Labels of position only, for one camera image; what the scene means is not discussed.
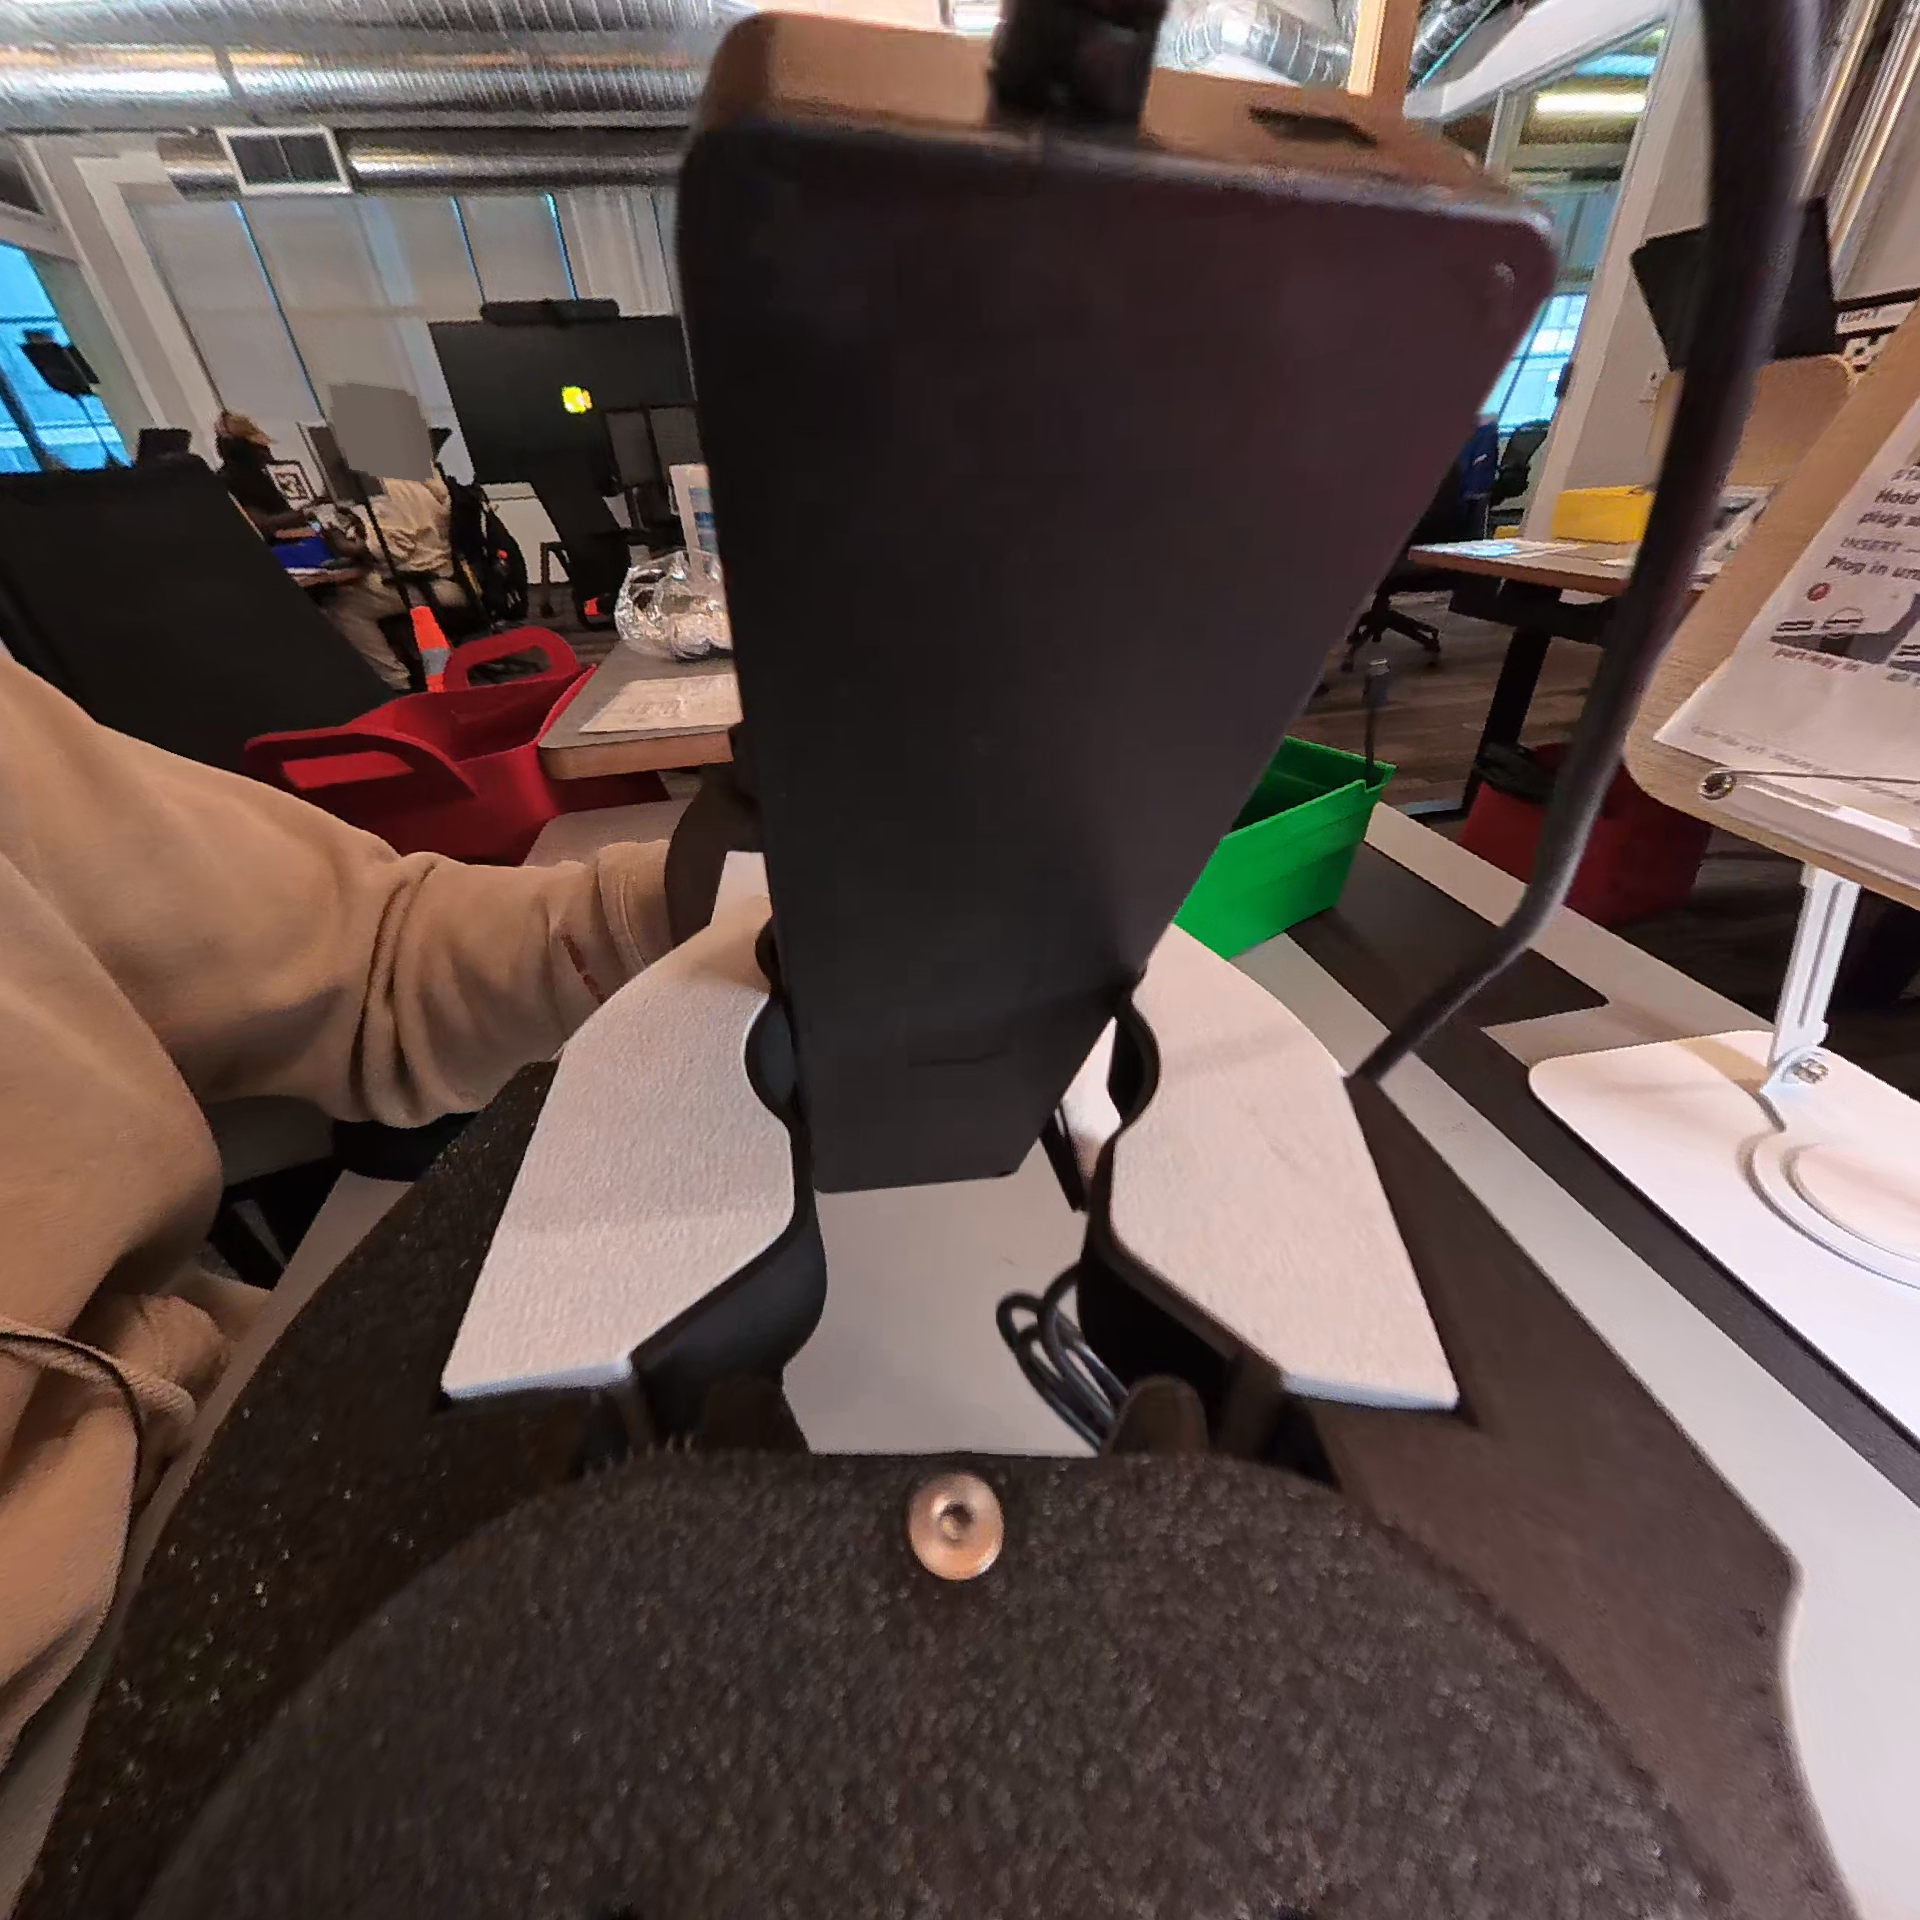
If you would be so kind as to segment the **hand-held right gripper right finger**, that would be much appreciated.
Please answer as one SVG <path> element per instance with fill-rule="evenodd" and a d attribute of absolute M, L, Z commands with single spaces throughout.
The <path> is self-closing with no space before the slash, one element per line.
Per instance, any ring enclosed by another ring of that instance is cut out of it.
<path fill-rule="evenodd" d="M 1292 1396 L 1457 1411 L 1346 1079 L 1310 1027 L 1169 925 L 1116 1036 L 1142 1089 L 1099 1149 L 1088 1255 Z"/>

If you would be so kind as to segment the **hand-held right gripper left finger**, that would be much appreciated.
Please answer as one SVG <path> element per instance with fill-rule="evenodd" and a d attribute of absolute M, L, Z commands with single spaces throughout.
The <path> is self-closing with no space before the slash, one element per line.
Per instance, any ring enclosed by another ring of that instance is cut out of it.
<path fill-rule="evenodd" d="M 441 1393 L 780 1382 L 824 1319 L 825 1246 L 762 854 L 712 923 L 564 1045 Z"/>

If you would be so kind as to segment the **green plastic bin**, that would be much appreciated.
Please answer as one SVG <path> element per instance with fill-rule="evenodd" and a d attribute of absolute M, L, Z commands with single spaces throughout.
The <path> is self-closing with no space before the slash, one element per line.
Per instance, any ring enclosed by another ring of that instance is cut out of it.
<path fill-rule="evenodd" d="M 1394 772 L 1385 759 L 1285 739 L 1176 925 L 1236 957 L 1329 912 Z"/>

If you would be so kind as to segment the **black usb hub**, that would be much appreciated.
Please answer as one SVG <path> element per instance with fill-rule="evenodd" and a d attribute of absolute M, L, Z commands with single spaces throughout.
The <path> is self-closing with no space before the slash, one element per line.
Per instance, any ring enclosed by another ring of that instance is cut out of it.
<path fill-rule="evenodd" d="M 1342 91 L 758 11 L 678 288 L 821 1193 L 1021 1165 L 1556 275 Z"/>

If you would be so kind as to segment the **person's left forearm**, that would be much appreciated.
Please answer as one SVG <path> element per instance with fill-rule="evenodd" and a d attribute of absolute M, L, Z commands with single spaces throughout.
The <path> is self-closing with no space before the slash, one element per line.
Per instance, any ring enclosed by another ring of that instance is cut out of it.
<path fill-rule="evenodd" d="M 552 868 L 401 854 L 78 718 L 86 949 L 206 1096 L 338 1120 L 475 1112 L 662 957 L 666 843 Z"/>

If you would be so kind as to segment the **grey table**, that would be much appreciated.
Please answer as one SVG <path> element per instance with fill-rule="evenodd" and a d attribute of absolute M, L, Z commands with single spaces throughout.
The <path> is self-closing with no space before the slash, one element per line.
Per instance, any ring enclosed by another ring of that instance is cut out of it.
<path fill-rule="evenodd" d="M 556 779 L 686 772 L 731 760 L 733 663 L 667 661 L 619 641 L 549 716 L 537 741 Z"/>

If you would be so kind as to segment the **crumpled clear plastic bag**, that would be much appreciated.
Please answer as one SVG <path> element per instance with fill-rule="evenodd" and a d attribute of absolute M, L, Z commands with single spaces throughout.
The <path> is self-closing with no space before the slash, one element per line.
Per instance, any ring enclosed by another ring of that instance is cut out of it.
<path fill-rule="evenodd" d="M 718 556 L 696 545 L 635 557 L 616 596 L 616 637 L 635 653 L 670 663 L 731 657 Z"/>

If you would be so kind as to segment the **red plastic basket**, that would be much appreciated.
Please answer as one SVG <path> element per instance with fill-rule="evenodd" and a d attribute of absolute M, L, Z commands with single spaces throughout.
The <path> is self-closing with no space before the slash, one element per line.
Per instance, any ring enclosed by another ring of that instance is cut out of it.
<path fill-rule="evenodd" d="M 441 688 L 346 727 L 257 736 L 243 767 L 401 854 L 517 867 L 561 815 L 667 797 L 657 772 L 547 772 L 539 736 L 585 676 L 566 640 L 547 629 L 469 640 L 450 648 Z"/>

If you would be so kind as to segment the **white metal stand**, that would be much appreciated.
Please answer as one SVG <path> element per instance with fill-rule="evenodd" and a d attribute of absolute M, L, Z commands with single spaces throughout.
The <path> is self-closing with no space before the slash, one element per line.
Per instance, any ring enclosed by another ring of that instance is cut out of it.
<path fill-rule="evenodd" d="M 1570 1054 L 1530 1087 L 1742 1284 L 1916 1289 L 1916 1099 L 1832 1047 L 1860 876 L 1916 888 L 1916 782 L 1714 769 L 1698 793 L 1805 857 L 1770 1031 Z"/>

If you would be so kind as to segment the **red plastic bin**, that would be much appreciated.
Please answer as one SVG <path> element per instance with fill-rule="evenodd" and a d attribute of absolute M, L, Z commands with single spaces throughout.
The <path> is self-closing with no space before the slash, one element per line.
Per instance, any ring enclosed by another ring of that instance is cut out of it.
<path fill-rule="evenodd" d="M 1457 840 L 1516 880 L 1533 876 L 1568 745 L 1494 748 Z M 1616 769 L 1568 886 L 1566 908 L 1616 928 L 1689 900 L 1712 830 Z"/>

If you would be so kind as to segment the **large black screen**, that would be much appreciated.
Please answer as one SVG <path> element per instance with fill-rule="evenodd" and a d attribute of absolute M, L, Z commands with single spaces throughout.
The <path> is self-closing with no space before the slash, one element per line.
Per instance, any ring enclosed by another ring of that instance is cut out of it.
<path fill-rule="evenodd" d="M 434 320 L 472 479 L 528 487 L 580 622 L 611 622 L 633 552 L 682 544 L 672 470 L 704 448 L 682 321 L 609 299 L 485 303 Z"/>

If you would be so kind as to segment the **person's arm in beige sleeve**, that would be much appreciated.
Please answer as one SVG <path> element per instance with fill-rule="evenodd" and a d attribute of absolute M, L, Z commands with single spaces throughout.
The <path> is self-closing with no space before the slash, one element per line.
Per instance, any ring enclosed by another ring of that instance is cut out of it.
<path fill-rule="evenodd" d="M 249 804 L 5 665 L 5 1760 L 94 1644 L 145 1444 L 195 1414 L 217 1333 L 107 1303 L 200 1243 L 216 908 Z"/>

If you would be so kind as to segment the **black office chair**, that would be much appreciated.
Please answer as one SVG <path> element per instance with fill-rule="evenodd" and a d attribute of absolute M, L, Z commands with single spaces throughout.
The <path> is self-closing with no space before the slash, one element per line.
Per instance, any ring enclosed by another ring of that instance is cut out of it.
<path fill-rule="evenodd" d="M 1360 653 L 1379 647 L 1387 635 L 1413 640 L 1425 656 L 1426 668 L 1437 668 L 1445 661 L 1437 629 L 1398 609 L 1398 598 L 1413 593 L 1429 582 L 1429 569 L 1410 557 L 1416 545 L 1445 541 L 1451 537 L 1454 508 L 1440 496 L 1430 502 L 1426 515 L 1418 520 L 1413 532 L 1401 544 L 1392 569 L 1382 576 L 1373 600 L 1355 620 L 1342 657 L 1340 673 L 1352 673 Z"/>

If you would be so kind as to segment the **black partition panel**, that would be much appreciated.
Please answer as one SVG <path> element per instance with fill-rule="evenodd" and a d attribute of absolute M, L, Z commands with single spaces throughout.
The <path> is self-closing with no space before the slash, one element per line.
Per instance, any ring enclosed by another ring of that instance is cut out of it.
<path fill-rule="evenodd" d="M 3 637 L 102 727 L 226 772 L 392 699 L 201 465 L 8 472 Z"/>

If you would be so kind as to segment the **wooden table with black legs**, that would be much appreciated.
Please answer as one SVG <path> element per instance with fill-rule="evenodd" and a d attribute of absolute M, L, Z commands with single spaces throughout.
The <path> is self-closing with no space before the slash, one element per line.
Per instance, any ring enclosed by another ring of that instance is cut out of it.
<path fill-rule="evenodd" d="M 1457 803 L 1429 806 L 1433 821 L 1466 821 L 1491 750 L 1516 750 L 1555 641 L 1600 648 L 1613 603 L 1641 548 L 1568 540 L 1478 540 L 1416 544 L 1409 559 L 1446 579 L 1449 608 L 1507 630 L 1507 647 L 1478 745 Z"/>

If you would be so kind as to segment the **printed instruction sheet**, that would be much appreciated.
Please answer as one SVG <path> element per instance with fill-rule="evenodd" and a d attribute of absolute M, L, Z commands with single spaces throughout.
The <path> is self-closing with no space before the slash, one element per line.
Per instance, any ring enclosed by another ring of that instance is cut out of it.
<path fill-rule="evenodd" d="M 1916 804 L 1916 406 L 1657 739 L 1733 775 Z"/>

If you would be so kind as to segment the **wooden display board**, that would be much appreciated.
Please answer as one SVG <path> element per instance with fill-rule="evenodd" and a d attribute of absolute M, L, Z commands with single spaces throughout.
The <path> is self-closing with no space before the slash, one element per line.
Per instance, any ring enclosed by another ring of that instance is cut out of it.
<path fill-rule="evenodd" d="M 1656 670 L 1626 741 L 1626 767 L 1656 800 L 1801 864 L 1805 857 L 1793 840 L 1739 823 L 1726 803 L 1702 800 L 1700 779 L 1722 767 L 1662 745 L 1657 734 L 1734 651 L 1749 620 L 1763 609 L 1908 406 L 1917 408 L 1916 311 L 1885 335 L 1862 373 L 1835 353 L 1763 369 L 1755 420 L 1738 448 L 1733 487 L 1763 491 L 1765 499 L 1739 544 L 1722 540 L 1710 548 L 1702 590 Z M 1860 885 L 1885 900 L 1917 908 L 1917 796 L 1916 888 L 1900 885 L 1884 893 L 1866 876 Z"/>

